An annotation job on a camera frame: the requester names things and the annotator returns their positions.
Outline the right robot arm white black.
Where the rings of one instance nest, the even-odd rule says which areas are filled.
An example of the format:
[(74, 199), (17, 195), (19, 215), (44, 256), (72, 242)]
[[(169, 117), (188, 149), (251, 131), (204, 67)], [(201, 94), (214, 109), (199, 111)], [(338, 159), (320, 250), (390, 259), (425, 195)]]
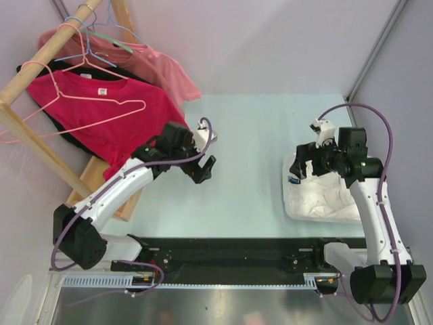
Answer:
[(283, 163), (283, 201), (294, 219), (356, 223), (363, 227), (367, 255), (343, 242), (330, 242), (312, 254), (320, 272), (332, 267), (347, 276), (359, 304), (409, 303), (426, 281), (399, 236), (388, 200), (384, 166), (367, 153), (364, 128), (336, 129), (315, 121), (317, 139), (297, 146)]

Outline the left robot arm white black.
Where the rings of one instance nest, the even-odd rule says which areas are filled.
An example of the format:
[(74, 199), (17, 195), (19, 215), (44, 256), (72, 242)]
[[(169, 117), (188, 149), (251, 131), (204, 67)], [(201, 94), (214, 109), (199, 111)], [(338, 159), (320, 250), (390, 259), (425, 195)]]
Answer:
[(69, 207), (60, 205), (53, 213), (53, 251), (51, 267), (61, 252), (84, 270), (100, 261), (122, 261), (134, 270), (145, 269), (149, 253), (133, 235), (107, 236), (102, 229), (114, 213), (138, 190), (155, 181), (171, 167), (178, 167), (196, 183), (212, 177), (217, 161), (209, 156), (204, 165), (199, 162), (217, 135), (208, 118), (201, 118), (197, 131), (169, 122), (161, 134), (138, 146), (125, 164), (94, 193)]

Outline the magenta t shirt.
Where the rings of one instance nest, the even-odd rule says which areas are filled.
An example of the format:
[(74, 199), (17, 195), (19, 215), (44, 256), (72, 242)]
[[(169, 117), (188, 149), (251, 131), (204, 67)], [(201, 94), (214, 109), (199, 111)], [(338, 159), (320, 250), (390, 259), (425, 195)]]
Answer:
[(163, 89), (132, 78), (98, 80), (57, 70), (36, 78), (27, 92), (62, 136), (109, 164), (105, 179), (165, 124), (187, 124)]

